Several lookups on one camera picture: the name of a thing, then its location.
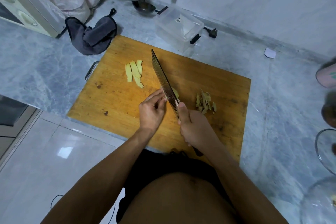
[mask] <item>hand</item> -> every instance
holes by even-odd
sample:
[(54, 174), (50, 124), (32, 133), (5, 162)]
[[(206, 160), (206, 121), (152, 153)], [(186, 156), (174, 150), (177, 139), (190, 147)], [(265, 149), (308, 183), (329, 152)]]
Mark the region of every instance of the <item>hand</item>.
[(204, 153), (211, 144), (220, 143), (207, 118), (199, 111), (188, 110), (186, 105), (180, 102), (178, 115), (180, 132), (188, 144)]
[(140, 130), (149, 132), (150, 137), (155, 134), (163, 120), (166, 101), (163, 89), (158, 89), (139, 104)]

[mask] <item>black shorts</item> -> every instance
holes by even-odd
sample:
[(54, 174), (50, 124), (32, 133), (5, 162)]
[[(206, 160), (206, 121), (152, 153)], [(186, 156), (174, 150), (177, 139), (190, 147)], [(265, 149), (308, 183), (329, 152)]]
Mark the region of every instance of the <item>black shorts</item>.
[(125, 197), (120, 200), (116, 221), (119, 223), (134, 197), (155, 179), (170, 173), (183, 172), (210, 182), (218, 193), (232, 205), (215, 169), (207, 163), (188, 158), (184, 152), (168, 155), (143, 150), (134, 163), (124, 184)]

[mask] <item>knife handle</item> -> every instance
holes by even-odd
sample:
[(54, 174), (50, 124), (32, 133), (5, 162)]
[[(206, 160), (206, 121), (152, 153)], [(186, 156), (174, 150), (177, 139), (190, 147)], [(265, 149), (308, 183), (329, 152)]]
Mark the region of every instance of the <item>knife handle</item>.
[(197, 150), (194, 146), (192, 147), (198, 157), (202, 157), (203, 153), (201, 153), (199, 150)]

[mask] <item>finger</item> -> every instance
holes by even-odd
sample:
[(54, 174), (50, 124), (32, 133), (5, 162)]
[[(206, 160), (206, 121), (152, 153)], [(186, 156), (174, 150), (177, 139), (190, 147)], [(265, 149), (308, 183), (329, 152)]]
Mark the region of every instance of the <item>finger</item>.
[(180, 102), (178, 104), (178, 114), (180, 116), (180, 121), (181, 121), (180, 124), (190, 122), (189, 111), (185, 103)]
[(166, 95), (164, 94), (164, 92), (159, 93), (158, 95), (152, 96), (151, 99), (149, 99), (147, 101), (147, 103), (151, 104), (151, 105), (155, 105), (156, 103), (158, 103), (159, 100), (161, 100), (161, 98), (165, 97)]
[(146, 98), (146, 100), (149, 100), (149, 99), (151, 99), (153, 96), (156, 96), (156, 95), (158, 95), (158, 94), (160, 94), (160, 93), (162, 93), (162, 92), (163, 92), (163, 89), (160, 88), (160, 89), (154, 91), (152, 94), (150, 94), (150, 95)]
[(167, 100), (168, 99), (166, 97), (161, 98), (160, 103), (157, 106), (157, 108), (160, 109), (160, 110), (164, 110)]

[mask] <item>paper scrap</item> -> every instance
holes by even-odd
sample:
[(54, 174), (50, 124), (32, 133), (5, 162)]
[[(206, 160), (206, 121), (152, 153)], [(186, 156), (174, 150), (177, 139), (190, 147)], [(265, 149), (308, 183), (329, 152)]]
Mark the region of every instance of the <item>paper scrap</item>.
[(271, 49), (269, 48), (266, 48), (265, 52), (264, 52), (264, 55), (268, 58), (271, 58), (271, 59), (274, 59), (275, 56), (276, 56), (277, 52), (276, 51), (272, 51)]

